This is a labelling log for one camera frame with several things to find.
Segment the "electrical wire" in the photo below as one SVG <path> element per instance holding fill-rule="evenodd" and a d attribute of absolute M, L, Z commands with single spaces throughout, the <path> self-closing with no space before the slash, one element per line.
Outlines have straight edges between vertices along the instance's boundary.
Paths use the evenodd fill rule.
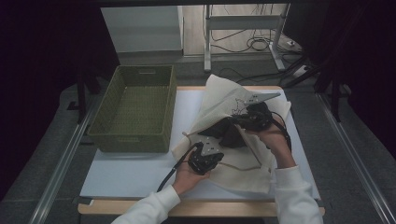
<path fill-rule="evenodd" d="M 192 145 L 187 151 L 186 153 L 184 153 L 184 155 L 177 161 L 177 163 L 175 164 L 175 166 L 172 168 L 172 170 L 169 172 L 169 174 L 165 177 L 165 179 L 163 180 L 163 182 L 161 183 L 161 185 L 158 187 L 157 192 L 161 191 L 163 189 L 163 186 L 166 184 L 166 182 L 168 182 L 169 178 L 175 173 L 175 171 L 177 170 L 177 168 L 180 166 L 180 164 L 184 161 L 184 159 L 186 159 L 187 155 L 189 154 L 189 152 L 197 147 L 198 145 L 202 144 L 202 142 L 198 142 L 195 143 L 194 145 Z"/>
<path fill-rule="evenodd" d="M 211 5 L 211 6 L 212 6 L 212 8 L 210 8 L 210 16 L 213 15 L 213 5 Z M 258 8 L 259 8 L 259 4 L 257 4 L 257 6 L 253 9 L 253 11 L 250 12 L 250 15 L 253 14 L 253 12 L 254 12 L 255 10 L 257 10 Z M 224 9 L 225 9 L 225 11 L 227 12 L 227 14 L 230 15 L 230 12 L 227 10 L 226 5 L 224 5 Z M 213 39 L 214 41 L 220 41 L 220 40 L 229 38 L 229 37 L 231 37 L 231 36 L 233 36 L 233 35 L 241 34 L 241 33 L 245 32 L 246 30 L 247 30 L 247 29 L 241 30 L 241 31 L 238 31 L 238 32 L 233 33 L 233 34 L 231 34 L 231 35 L 226 35 L 226 36 L 224 36 L 224 37 L 222 37 L 222 38 L 219 38 L 219 39 L 216 39 L 216 38 L 213 36 L 213 32 L 212 32 L 212 31 L 210 31 L 210 35 L 211 35 L 211 37 L 212 37 L 212 39 Z"/>
<path fill-rule="evenodd" d="M 206 35 L 205 35 L 205 5 L 202 8 L 202 32 L 204 34 L 204 40 L 206 40 Z"/>
<path fill-rule="evenodd" d="M 219 77 L 221 77 L 221 73 L 222 73 L 224 70 L 231 70 L 231 71 L 235 72 L 235 73 L 236 73 L 238 76 L 240 76 L 241 78 L 245 78 L 244 76 L 242 76 L 242 74 L 238 73 L 237 71 L 235 71 L 235 70 L 232 69 L 232 68 L 221 68 L 220 71 L 219 71 Z"/>
<path fill-rule="evenodd" d="M 282 83 L 282 80 L 285 77 L 288 77 L 290 73 L 294 72 L 294 70 L 296 68 L 298 68 L 298 65 L 301 65 L 303 62 L 305 62 L 305 60 L 306 60 L 306 56 L 303 55 L 300 59 L 298 59 L 296 62 L 292 63 L 283 72 L 278 72 L 278 73 L 273 73 L 273 74 L 261 74 L 261 75 L 251 76 L 251 77 L 245 77 L 242 74 L 236 72 L 235 70 L 233 70 L 231 68 L 227 68 L 227 69 L 233 70 L 235 73 L 239 74 L 240 77 L 242 77 L 241 79 L 235 81 L 236 83 L 240 83 L 240 82 L 245 81 L 245 80 L 250 80 L 250 81 L 254 81 L 254 82 L 263 82 L 264 80 L 279 78 L 278 86 L 280 86 L 281 83 Z M 255 80 L 254 79 L 254 78 L 258 78 L 258 77 L 265 77 L 265 78 L 264 79 L 260 79 L 260 80 Z"/>
<path fill-rule="evenodd" d="M 265 43 L 265 47 L 262 48 L 262 49 L 257 49 L 257 48 L 254 47 L 254 45 L 256 43 Z M 226 48 L 224 48 L 222 46 L 219 46 L 219 45 L 210 45 L 210 46 L 215 47 L 215 48 L 219 48 L 219 49 L 224 49 L 224 50 L 232 52 L 232 53 L 241 53 L 241 52 L 245 52 L 245 51 L 247 51 L 249 49 L 255 49 L 256 51 L 265 51 L 266 49 L 268 49 L 268 43 L 264 39 L 255 38 L 255 37 L 251 37 L 251 38 L 249 38 L 247 40 L 247 48 L 246 49 L 231 50 L 231 49 L 226 49 Z"/>
<path fill-rule="evenodd" d="M 291 140 L 290 140 L 290 135 L 288 133 L 288 128 L 286 127 L 285 120 L 283 120 L 282 116 L 280 116 L 278 113 L 274 111 L 271 111 L 271 113 L 278 115 L 282 119 L 283 125 L 278 123 L 274 118 L 272 118 L 272 123 L 283 133 L 283 136 L 285 137 L 286 142 L 288 143 L 289 149 L 291 151 Z"/>

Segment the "green plastic basket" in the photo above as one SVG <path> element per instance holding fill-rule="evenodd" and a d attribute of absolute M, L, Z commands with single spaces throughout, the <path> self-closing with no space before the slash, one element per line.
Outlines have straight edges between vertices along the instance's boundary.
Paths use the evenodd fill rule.
<path fill-rule="evenodd" d="M 104 152 L 168 152 L 176 92 L 172 65 L 118 66 L 88 136 Z"/>

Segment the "wooden table edge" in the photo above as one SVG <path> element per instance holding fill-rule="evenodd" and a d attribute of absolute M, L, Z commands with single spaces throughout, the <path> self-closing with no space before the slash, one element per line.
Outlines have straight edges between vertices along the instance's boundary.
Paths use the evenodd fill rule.
<path fill-rule="evenodd" d="M 78 211 L 83 215 L 121 215 L 138 200 L 92 200 L 80 203 Z M 325 208 L 319 207 L 325 214 Z M 276 204 L 271 201 L 206 202 L 181 201 L 169 217 L 276 217 Z"/>
<path fill-rule="evenodd" d="M 279 86 L 244 86 L 245 89 L 254 90 L 282 90 Z M 205 86 L 177 86 L 178 91 L 203 91 Z"/>

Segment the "metal rail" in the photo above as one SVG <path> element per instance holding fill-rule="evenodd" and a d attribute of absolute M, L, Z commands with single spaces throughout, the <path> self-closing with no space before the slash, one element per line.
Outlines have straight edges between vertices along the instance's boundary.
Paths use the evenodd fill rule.
<path fill-rule="evenodd" d="M 38 202 L 33 215 L 29 221 L 29 224 L 44 223 L 47 215 L 52 207 L 55 197 L 58 193 L 59 188 L 64 181 L 64 176 L 67 173 L 69 165 L 73 160 L 74 154 L 78 148 L 79 141 L 85 132 L 85 129 L 92 116 L 93 109 L 97 106 L 99 102 L 99 96 L 94 95 L 92 99 L 88 102 L 88 112 L 83 119 L 83 121 L 76 127 L 73 136 L 71 137 L 69 143 L 66 146 L 64 154 L 59 159 L 58 165 L 56 166 L 52 176 L 47 184 L 43 195 Z"/>
<path fill-rule="evenodd" d="M 342 144 L 343 149 L 345 150 L 352 167 L 355 169 L 364 189 L 366 190 L 370 200 L 372 201 L 376 212 L 382 219 L 383 223 L 386 224 L 396 224 L 395 216 L 393 212 L 390 210 L 389 204 L 385 197 L 383 196 L 381 189 L 375 183 L 370 173 L 368 172 L 366 166 L 364 165 L 359 153 L 356 148 L 351 143 L 346 131 L 343 128 L 343 125 L 332 115 L 330 111 L 330 104 L 326 99 L 326 95 L 324 93 L 317 93 L 318 100 L 322 105 L 322 108 L 330 121 L 332 128 L 334 129 L 340 143 Z"/>

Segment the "controller cable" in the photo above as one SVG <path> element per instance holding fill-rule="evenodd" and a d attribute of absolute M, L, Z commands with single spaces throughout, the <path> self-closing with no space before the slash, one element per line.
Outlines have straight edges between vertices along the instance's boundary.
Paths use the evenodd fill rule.
<path fill-rule="evenodd" d="M 158 187 L 157 192 L 161 191 L 163 189 L 163 186 L 166 184 L 166 182 L 168 182 L 169 178 L 175 173 L 175 171 L 177 170 L 177 168 L 180 166 L 180 164 L 184 161 L 184 159 L 186 159 L 187 155 L 189 154 L 189 152 L 195 148 L 195 147 L 202 147 L 204 145 L 204 143 L 202 142 L 197 142 L 194 145 L 192 145 L 187 151 L 186 153 L 184 153 L 184 155 L 177 161 L 177 163 L 175 164 L 175 166 L 172 168 L 171 172 L 169 172 L 169 174 L 166 176 L 166 178 L 163 180 L 163 182 L 161 183 L 161 185 Z"/>
<path fill-rule="evenodd" d="M 282 134 L 283 134 L 283 136 L 285 137 L 286 142 L 287 142 L 287 144 L 288 144 L 288 146 L 289 146 L 289 149 L 290 149 L 290 151 L 291 151 L 291 139 L 290 139 L 290 135 L 289 135 L 289 133 L 288 133 L 287 127 L 286 127 L 286 122 L 285 122 L 285 120 L 283 120 L 282 116 L 280 116 L 278 113 L 276 113 L 276 112 L 274 112 L 274 111 L 271 111 L 271 113 L 272 113 L 272 114 L 278 115 L 278 116 L 282 119 L 282 123 L 283 123 L 284 125 L 282 125 L 282 124 L 280 124 L 279 122 L 277 122 L 274 118 L 271 118 L 271 122 L 282 132 Z"/>

